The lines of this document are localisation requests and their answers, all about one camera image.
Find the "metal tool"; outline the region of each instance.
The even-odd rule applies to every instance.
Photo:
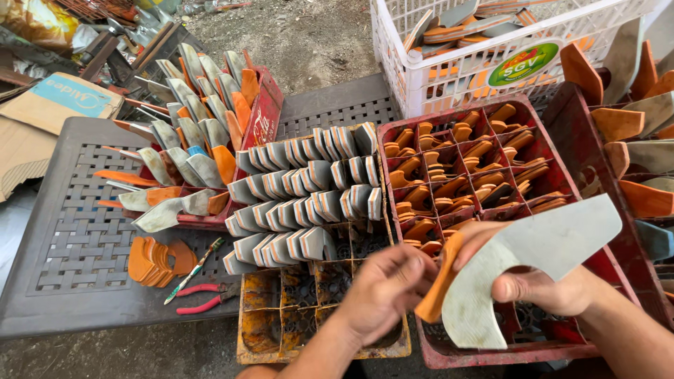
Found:
[[[206,258],[208,258],[208,256],[209,256],[212,252],[214,252],[214,251],[216,251],[217,249],[219,249],[223,242],[224,242],[224,239],[223,239],[223,238],[218,238],[218,239],[215,240],[214,243],[211,244],[211,246],[208,248],[208,250],[206,251],[206,253],[205,253],[204,256],[202,257],[202,259],[199,260],[199,263],[197,263],[197,265],[194,266],[194,268],[192,269],[192,272],[190,272],[189,275],[187,275],[187,277],[184,278],[183,281],[180,282],[180,284],[178,285],[178,287],[175,287],[175,289],[173,290],[173,292],[171,292],[171,294],[166,298],[166,301],[164,301],[164,305],[170,303],[171,300],[173,300],[173,298],[175,297],[175,295],[178,294],[178,291],[180,291],[180,290],[182,290],[183,288],[185,288],[185,285],[187,284],[187,282],[189,282],[189,280],[192,279],[192,277],[193,277],[194,275],[196,275],[197,272],[199,272],[199,270],[202,269],[202,266],[204,265],[204,262],[206,261]]]
[[[197,313],[202,313],[206,312],[207,310],[210,310],[214,306],[218,304],[222,304],[226,302],[227,300],[231,299],[232,297],[236,297],[240,294],[241,292],[241,282],[236,282],[236,283],[231,283],[231,284],[225,284],[225,283],[220,283],[219,285],[216,284],[201,284],[201,285],[196,285],[194,287],[190,287],[187,289],[183,289],[178,291],[175,295],[177,297],[182,297],[182,296],[187,296],[191,295],[192,293],[196,292],[201,292],[201,291],[209,291],[209,292],[220,292],[220,295],[214,297],[211,299],[209,302],[205,304],[201,304],[198,307],[192,307],[192,308],[178,308],[176,309],[176,313],[179,315],[183,314],[197,314]]]

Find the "right hand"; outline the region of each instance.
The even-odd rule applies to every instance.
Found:
[[[464,245],[456,256],[452,270],[461,270],[489,239],[510,224],[483,221],[469,223],[461,228]],[[520,266],[494,280],[491,296],[500,303],[523,300],[535,303],[551,314],[578,316],[592,305],[594,294],[602,285],[607,284],[583,266],[573,269],[556,283],[541,270]]]

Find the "white plastic crate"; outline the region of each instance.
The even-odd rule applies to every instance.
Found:
[[[496,1],[501,0],[482,1],[481,5]],[[531,5],[528,9],[538,21],[533,25],[422,59],[417,52],[404,52],[405,36],[428,9],[435,17],[464,1],[370,0],[375,58],[382,63],[405,118],[515,92],[524,92],[535,107],[541,107],[564,81],[559,53],[512,86],[490,86],[487,76],[504,61],[513,61],[526,47],[546,42],[560,49],[576,41],[590,63],[601,67],[618,27],[648,13],[657,1],[561,0]],[[515,17],[512,21],[521,25]],[[438,70],[438,66],[448,69]]]

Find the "red crate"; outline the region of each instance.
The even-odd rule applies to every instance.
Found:
[[[382,125],[377,131],[380,149],[379,153],[382,157],[385,157],[384,143],[394,141],[398,133],[403,129],[413,129],[415,131],[415,136],[418,137],[417,127],[420,122],[443,125],[463,119],[469,111],[478,111],[481,114],[481,119],[476,124],[475,129],[479,129],[478,134],[480,135],[489,134],[494,143],[493,151],[488,152],[487,154],[502,154],[501,141],[504,140],[505,135],[494,134],[487,120],[487,115],[492,114],[505,103],[514,105],[517,109],[517,114],[513,116],[512,123],[527,125],[536,138],[532,144],[522,150],[524,157],[531,159],[544,157],[551,168],[545,175],[535,179],[534,183],[536,183],[536,186],[532,190],[533,195],[543,195],[553,191],[560,191],[563,194],[562,197],[567,198],[569,202],[578,201],[581,197],[572,181],[571,175],[560,159],[557,150],[545,128],[541,125],[531,104],[522,94],[504,96],[470,104],[466,107],[456,107],[443,112]],[[443,140],[456,142],[451,131],[435,133],[434,136]],[[456,159],[455,154],[466,151],[466,149],[470,148],[473,144],[473,141],[467,141],[436,151],[440,152],[440,157],[444,154],[450,159]],[[423,160],[423,155],[419,150],[418,144],[415,146],[415,150]],[[388,181],[388,177],[389,172],[393,171],[393,168],[396,167],[397,164],[400,164],[399,161],[404,159],[407,158],[387,158],[383,162],[384,177],[386,178],[385,185],[391,204],[390,212],[392,213],[395,230],[400,241],[402,241],[403,232],[411,228],[416,220],[422,218],[418,216],[405,221],[402,224],[398,222],[398,215],[395,207],[396,201],[401,201],[411,189],[405,187],[393,189]],[[425,164],[422,163],[419,179],[431,186],[431,189],[434,190],[435,186],[446,183],[438,182],[438,184],[436,182],[429,182],[423,168],[424,166]],[[517,175],[522,170],[524,169],[521,169],[520,167],[510,167],[508,161],[505,160],[504,168],[489,172],[503,172],[506,180],[512,181],[513,176]],[[463,171],[461,168],[459,169],[459,173],[461,172],[467,174],[465,167],[463,167]],[[480,175],[483,174],[469,175],[470,183],[472,183],[473,177],[479,177]],[[469,186],[469,193],[473,190],[471,184]],[[517,192],[514,197],[519,204],[509,208],[482,209],[481,205],[478,203],[472,208],[464,209],[457,214],[449,214],[440,217],[437,216],[437,212],[433,209],[435,216],[430,218],[434,218],[437,221],[437,226],[429,233],[433,234],[432,237],[442,238],[442,229],[470,217],[477,217],[481,221],[504,221],[530,216],[530,208],[522,195]],[[620,267],[618,267],[615,258],[608,247],[605,246],[603,249],[599,250],[585,261],[584,265],[613,285],[630,299],[630,301],[639,304],[630,284],[622,273]],[[566,320],[543,320],[541,322],[541,330],[545,334],[547,341],[515,343],[513,333],[520,331],[521,326],[516,315],[514,303],[495,304],[494,310],[503,318],[501,332],[508,342],[508,349],[506,350],[459,349],[451,342],[441,322],[428,324],[417,318],[417,331],[419,333],[419,341],[426,366],[433,369],[439,369],[599,356],[597,348],[591,343],[587,343],[583,338],[575,318],[566,318]]]
[[[243,143],[241,150],[246,150],[252,146],[258,146],[267,142],[273,142],[276,139],[276,130],[278,129],[278,120],[281,116],[281,107],[283,106],[283,93],[276,85],[269,70],[265,66],[255,66],[259,83],[259,95],[253,101],[251,108],[251,117],[246,127],[245,135],[243,136]],[[161,150],[159,145],[153,145],[157,151]],[[143,166],[141,168],[141,177],[145,179],[154,179],[150,170]],[[240,170],[238,167],[234,171],[234,180],[243,179],[247,173]],[[187,184],[183,185],[183,193],[192,194],[200,191],[203,188],[191,187]],[[241,204],[235,203],[231,200],[227,202],[220,214],[215,216],[195,216],[193,214],[179,214],[179,225],[176,228],[185,229],[207,229],[213,231],[227,231],[224,220],[231,216],[236,209],[240,209]],[[129,218],[137,218],[142,212],[134,212],[124,210],[123,215]]]
[[[622,108],[621,105],[608,107]],[[543,121],[560,155],[576,182],[583,198],[607,193],[623,221],[623,229],[609,243],[616,260],[644,308],[663,326],[674,330],[674,307],[669,303],[648,254],[641,246],[634,218],[629,212],[611,163],[604,153],[604,144],[594,127],[585,99],[579,87],[564,83],[546,111]],[[626,175],[625,180],[641,181],[640,175]]]

